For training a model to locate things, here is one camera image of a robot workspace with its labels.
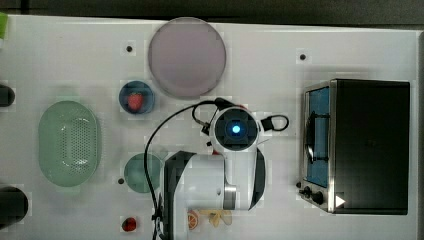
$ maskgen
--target oven knob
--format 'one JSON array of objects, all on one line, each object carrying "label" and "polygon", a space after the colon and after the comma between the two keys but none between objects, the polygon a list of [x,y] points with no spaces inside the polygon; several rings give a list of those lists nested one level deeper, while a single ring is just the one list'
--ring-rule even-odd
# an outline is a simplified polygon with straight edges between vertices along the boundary
[{"label": "oven knob", "polygon": [[304,197],[309,198],[311,196],[312,191],[308,186],[306,186],[303,190],[299,190],[299,193],[303,194]]},{"label": "oven knob", "polygon": [[322,193],[320,191],[318,191],[316,193],[312,193],[311,196],[312,196],[312,201],[314,201],[318,205],[321,205],[321,204],[324,203],[324,196],[322,195]]}]

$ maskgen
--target toaster oven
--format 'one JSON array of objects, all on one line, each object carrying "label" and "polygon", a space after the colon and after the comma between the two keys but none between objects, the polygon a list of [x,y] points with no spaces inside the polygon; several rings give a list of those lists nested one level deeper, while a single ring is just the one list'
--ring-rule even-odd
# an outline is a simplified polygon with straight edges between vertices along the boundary
[{"label": "toaster oven", "polygon": [[306,88],[301,197],[335,214],[407,214],[409,112],[408,82]]}]

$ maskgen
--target blue indicator light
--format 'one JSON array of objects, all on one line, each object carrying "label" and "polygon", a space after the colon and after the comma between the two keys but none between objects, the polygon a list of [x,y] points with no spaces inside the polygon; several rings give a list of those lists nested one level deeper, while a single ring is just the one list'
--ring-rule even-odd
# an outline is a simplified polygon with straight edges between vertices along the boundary
[{"label": "blue indicator light", "polygon": [[240,127],[239,126],[234,126],[233,127],[233,133],[239,133],[240,132]]}]

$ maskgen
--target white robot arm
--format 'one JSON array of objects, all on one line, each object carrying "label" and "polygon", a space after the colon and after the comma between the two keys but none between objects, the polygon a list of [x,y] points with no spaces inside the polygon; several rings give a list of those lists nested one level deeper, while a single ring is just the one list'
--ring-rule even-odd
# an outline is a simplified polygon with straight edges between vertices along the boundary
[{"label": "white robot arm", "polygon": [[247,109],[223,101],[206,131],[219,155],[180,151],[165,162],[163,208],[155,213],[163,214],[163,233],[156,222],[161,238],[187,239],[190,209],[250,210],[263,195],[265,160],[257,144],[270,120],[258,121]]}]

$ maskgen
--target white table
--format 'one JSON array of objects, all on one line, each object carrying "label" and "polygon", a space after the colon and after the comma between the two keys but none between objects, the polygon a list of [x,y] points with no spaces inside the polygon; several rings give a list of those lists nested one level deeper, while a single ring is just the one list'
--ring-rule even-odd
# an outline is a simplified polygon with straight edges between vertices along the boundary
[{"label": "white table", "polygon": [[[30,198],[20,224],[0,239],[151,239],[149,194],[119,185],[130,157],[144,149],[153,129],[193,101],[176,100],[153,85],[158,101],[149,115],[120,109],[120,87],[151,80],[147,47],[162,21],[10,16],[0,50],[0,80],[16,91],[15,104],[0,109],[0,183],[16,184]],[[251,110],[289,116],[289,129],[262,147],[267,188],[250,212],[233,212],[233,224],[214,229],[206,218],[190,239],[416,239],[418,182],[418,32],[348,28],[213,24],[227,47],[223,78],[204,98],[228,97]],[[133,46],[127,53],[127,44]],[[306,54],[305,61],[299,60]],[[335,77],[411,82],[411,151],[407,216],[328,215],[301,200],[299,178],[300,97],[303,87]],[[63,192],[38,166],[38,123],[51,104],[74,99],[102,125],[102,158],[79,192]],[[206,137],[190,113],[170,122],[156,143],[171,151],[207,151]],[[141,227],[120,231],[122,218]]]}]

